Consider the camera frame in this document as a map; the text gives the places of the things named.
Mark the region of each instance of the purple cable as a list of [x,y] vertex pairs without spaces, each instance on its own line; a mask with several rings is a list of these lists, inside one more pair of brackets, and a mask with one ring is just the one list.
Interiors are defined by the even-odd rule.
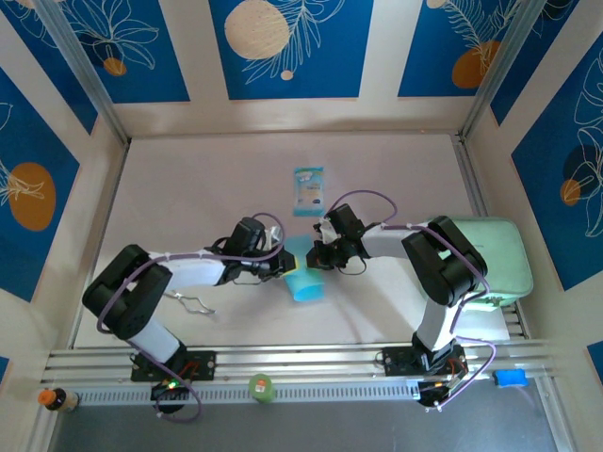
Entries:
[[[438,234],[436,231],[432,231],[430,228],[421,226],[419,224],[413,224],[409,226],[385,226],[384,229],[422,231],[427,234],[430,234],[433,238],[435,238],[438,242],[440,242],[448,250],[450,250],[450,252],[454,254],[459,260],[461,260],[461,262],[463,262],[463,264],[469,269],[469,271],[473,273],[473,275],[480,281],[481,284],[483,284],[484,289],[481,292],[479,292],[478,294],[474,294],[469,298],[463,299],[459,303],[459,308],[457,309],[456,314],[452,319],[452,323],[450,324],[450,334],[454,334],[454,331],[456,330],[456,324],[459,321],[459,317],[461,316],[461,312],[463,311],[465,305],[472,299],[477,299],[483,297],[484,295],[487,295],[490,292],[490,284],[488,283],[488,281],[486,281],[483,275],[475,268],[475,266],[473,266],[473,264],[471,264],[467,260],[466,257],[464,257],[456,248],[452,246],[450,242],[448,242],[442,235]],[[444,402],[442,402],[442,404],[437,407],[438,410],[442,410],[452,399],[454,399],[454,397],[464,391],[484,370],[486,370],[486,368],[492,363],[492,361],[497,356],[497,347],[489,341],[484,341],[483,339],[472,339],[470,337],[463,336],[456,337],[457,339],[461,339],[462,341],[472,342],[474,344],[487,345],[492,349],[492,354],[490,355],[490,358],[488,358],[488,360],[476,371],[476,373],[473,374],[466,381],[466,383],[458,389],[458,391],[452,394],[449,398],[447,398]]]
[[393,202],[392,199],[389,198],[387,195],[384,195],[383,193],[380,193],[379,191],[375,191],[375,190],[353,190],[353,191],[349,191],[345,195],[340,196],[337,199],[337,201],[335,201],[333,203],[333,205],[328,210],[328,212],[331,212],[333,209],[335,209],[339,205],[339,203],[341,202],[341,200],[343,200],[344,198],[348,198],[348,196],[350,196],[350,195],[356,195],[358,193],[368,193],[369,195],[379,196],[380,198],[383,198],[384,200],[386,200],[387,202],[389,202],[392,205],[392,207],[394,208],[394,213],[392,215],[390,215],[389,217],[387,217],[386,219],[384,219],[383,223],[386,223],[387,221],[389,221],[390,219],[392,219],[393,217],[395,217],[398,214],[398,206],[396,205],[396,203]]
[[[187,253],[182,253],[182,254],[164,255],[164,256],[156,257],[155,259],[151,259],[151,260],[145,262],[143,265],[139,266],[136,270],[134,270],[132,272],[132,274],[123,281],[122,285],[117,289],[117,291],[115,291],[115,294],[113,294],[113,296],[109,299],[108,303],[105,305],[105,308],[103,308],[103,311],[101,311],[101,313],[98,316],[98,321],[96,322],[96,330],[98,332],[101,332],[102,334],[112,334],[111,330],[105,330],[103,328],[103,322],[105,321],[106,315],[111,310],[111,308],[113,308],[113,305],[120,298],[120,296],[122,295],[123,291],[127,288],[127,286],[130,283],[132,283],[133,281],[135,281],[136,278],[144,270],[146,270],[153,264],[159,264],[162,262],[167,262],[167,261],[171,261],[171,260],[175,261],[175,260],[181,260],[181,259],[210,259],[210,260],[214,260],[214,261],[262,262],[262,261],[267,261],[268,259],[271,259],[272,257],[276,256],[279,252],[281,252],[281,250],[283,249],[283,246],[285,245],[285,239],[286,239],[285,226],[283,225],[281,220],[279,220],[273,214],[269,214],[266,212],[260,212],[253,216],[253,218],[257,218],[257,217],[270,217],[281,228],[281,232],[283,235],[282,239],[281,239],[281,243],[279,243],[278,246],[272,252],[270,252],[266,256],[262,256],[262,257],[223,256],[223,255],[219,255],[219,254],[199,254],[198,252],[187,252]],[[181,423],[181,424],[192,422],[192,421],[198,419],[203,412],[202,401],[201,401],[201,398],[199,397],[199,395],[195,392],[193,387],[190,385],[190,383],[186,382],[175,372],[171,371],[163,363],[160,363],[158,360],[153,358],[153,356],[151,356],[144,350],[140,349],[133,343],[131,343],[129,341],[125,341],[125,342],[127,342],[130,346],[132,346],[135,350],[137,350],[140,354],[142,354],[142,356],[144,356],[151,363],[153,363],[154,365],[159,367],[161,370],[166,372],[172,378],[177,379],[178,382],[180,382],[180,384],[184,385],[188,389],[188,391],[193,395],[193,397],[195,397],[195,399],[197,400],[198,410],[192,417],[185,418],[185,419],[179,419],[179,418],[175,418],[175,417],[165,417],[165,416],[161,415],[161,418],[166,419],[171,422]],[[155,404],[155,409],[157,410],[157,413],[159,413],[158,402],[157,402],[157,404]]]

